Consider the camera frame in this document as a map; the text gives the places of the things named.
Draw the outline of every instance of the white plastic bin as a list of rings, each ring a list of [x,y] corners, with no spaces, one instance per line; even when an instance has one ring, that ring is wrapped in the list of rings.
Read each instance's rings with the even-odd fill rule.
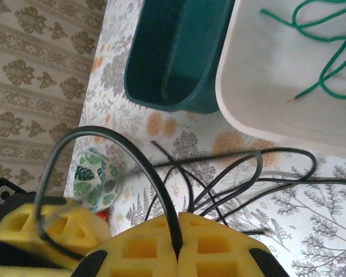
[[[317,82],[343,42],[313,41],[260,14],[265,8],[290,20],[301,2],[236,0],[216,77],[217,101],[226,120],[241,132],[346,158],[346,100],[317,88],[286,104]],[[343,7],[311,5],[300,22]],[[313,28],[320,35],[346,33],[346,15]],[[327,85],[346,94],[346,68]]]

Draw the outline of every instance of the plastic container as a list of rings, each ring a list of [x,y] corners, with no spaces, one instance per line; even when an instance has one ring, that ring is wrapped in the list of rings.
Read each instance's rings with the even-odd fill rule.
[[[134,103],[217,111],[215,76],[234,0],[145,0],[125,72]]]
[[[286,104],[317,82],[342,44],[315,42],[260,14],[265,8],[289,20],[300,3],[236,1],[216,78],[219,108],[241,132],[346,157],[346,100],[332,98],[317,88]],[[341,7],[312,5],[305,8],[300,22],[322,18]],[[330,36],[346,33],[346,15],[311,31]],[[346,68],[339,77],[329,80],[328,86],[346,93]]]

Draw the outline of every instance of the teal plastic bin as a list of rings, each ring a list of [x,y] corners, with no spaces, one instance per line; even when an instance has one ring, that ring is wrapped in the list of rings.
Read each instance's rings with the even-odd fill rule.
[[[215,76],[234,0],[145,0],[125,71],[134,103],[217,111]]]

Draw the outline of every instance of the red object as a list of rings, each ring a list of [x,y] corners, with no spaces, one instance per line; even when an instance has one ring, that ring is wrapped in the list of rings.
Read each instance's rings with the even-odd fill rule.
[[[105,209],[104,211],[98,212],[96,215],[99,218],[104,219],[105,221],[108,221],[109,211]]]

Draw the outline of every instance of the floral tablecloth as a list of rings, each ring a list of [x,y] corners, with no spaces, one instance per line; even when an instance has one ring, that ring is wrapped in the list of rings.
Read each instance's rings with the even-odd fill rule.
[[[223,152],[249,147],[265,148],[274,143],[234,130],[220,113],[198,115],[184,111],[164,113],[133,104],[123,90],[123,74],[142,0],[109,0],[80,125],[100,125],[122,133],[151,161],[164,160],[150,143],[157,141],[175,158]],[[134,167],[131,159],[113,143],[100,137],[76,141],[65,196],[72,196],[73,177],[81,152],[96,147],[124,169]],[[346,160],[317,154],[318,176],[346,178]],[[228,163],[201,163],[189,170],[205,182],[212,180]],[[310,161],[299,155],[277,154],[265,157],[265,175],[301,175]],[[252,162],[230,172],[217,190],[234,186],[248,178]],[[163,177],[167,170],[161,171]],[[109,223],[118,234],[144,220],[154,192],[141,175],[128,179],[111,208]],[[229,210],[274,184],[257,183],[237,200],[222,207]],[[177,211],[187,206],[187,189],[175,173],[167,184]],[[200,191],[194,187],[195,194]],[[162,213],[159,203],[151,216]],[[237,230],[267,229],[265,243],[290,276],[346,276],[346,186],[298,186],[258,200],[229,218]]]

